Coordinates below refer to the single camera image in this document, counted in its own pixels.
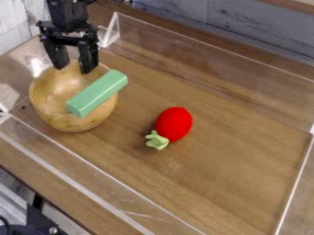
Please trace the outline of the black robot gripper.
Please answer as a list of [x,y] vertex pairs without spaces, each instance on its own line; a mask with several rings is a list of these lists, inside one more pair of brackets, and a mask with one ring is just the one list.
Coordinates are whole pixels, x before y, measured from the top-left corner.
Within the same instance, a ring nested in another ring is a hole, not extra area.
[[66,46],[78,45],[81,73],[97,67],[97,28],[88,22],[86,6],[96,0],[46,0],[48,21],[38,21],[38,38],[56,69],[69,64]]

